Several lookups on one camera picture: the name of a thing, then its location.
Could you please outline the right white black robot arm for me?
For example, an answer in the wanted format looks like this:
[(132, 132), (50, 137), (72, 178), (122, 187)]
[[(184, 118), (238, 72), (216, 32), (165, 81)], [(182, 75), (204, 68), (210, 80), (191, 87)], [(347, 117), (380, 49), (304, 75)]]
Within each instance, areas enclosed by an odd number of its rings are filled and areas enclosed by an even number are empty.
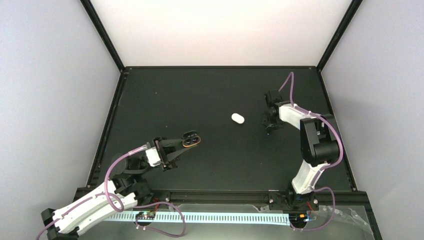
[(319, 115), (284, 101), (278, 90), (264, 94), (267, 110), (262, 125), (266, 133), (291, 125), (299, 130), (302, 163), (289, 184), (285, 204), (293, 210), (305, 203), (305, 196), (315, 190), (315, 185), (326, 167), (343, 158), (343, 144), (332, 114)]

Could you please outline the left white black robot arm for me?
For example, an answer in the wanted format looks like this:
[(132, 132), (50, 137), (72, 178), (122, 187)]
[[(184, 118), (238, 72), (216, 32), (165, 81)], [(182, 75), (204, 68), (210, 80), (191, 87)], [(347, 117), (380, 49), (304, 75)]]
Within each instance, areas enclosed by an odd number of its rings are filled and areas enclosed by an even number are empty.
[(96, 224), (128, 209), (156, 208), (168, 201), (154, 201), (154, 193), (143, 175), (160, 168), (175, 169), (176, 162), (201, 138), (187, 133), (183, 138), (155, 138), (118, 157), (107, 169), (103, 183), (73, 203), (59, 209), (47, 208), (41, 213), (43, 234), (49, 240), (76, 240)]

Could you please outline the black earbuds charging case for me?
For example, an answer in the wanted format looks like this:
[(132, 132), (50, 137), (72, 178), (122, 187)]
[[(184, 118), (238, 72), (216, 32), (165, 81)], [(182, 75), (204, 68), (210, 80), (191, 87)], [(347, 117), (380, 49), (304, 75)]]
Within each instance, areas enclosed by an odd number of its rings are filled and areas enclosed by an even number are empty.
[(184, 148), (190, 148), (198, 145), (201, 142), (201, 137), (196, 130), (185, 132), (182, 136), (182, 145)]

